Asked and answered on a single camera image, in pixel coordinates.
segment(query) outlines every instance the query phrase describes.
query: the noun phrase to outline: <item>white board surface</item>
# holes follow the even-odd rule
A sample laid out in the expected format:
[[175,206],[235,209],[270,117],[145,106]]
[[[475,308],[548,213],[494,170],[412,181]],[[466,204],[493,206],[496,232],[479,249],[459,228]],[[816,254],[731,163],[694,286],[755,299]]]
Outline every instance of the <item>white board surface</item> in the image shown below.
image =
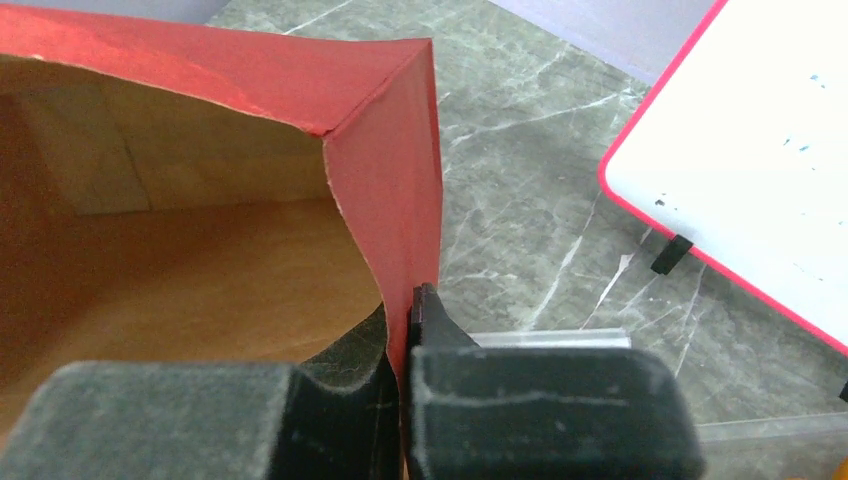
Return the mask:
[[602,183],[848,353],[848,5],[720,4]]

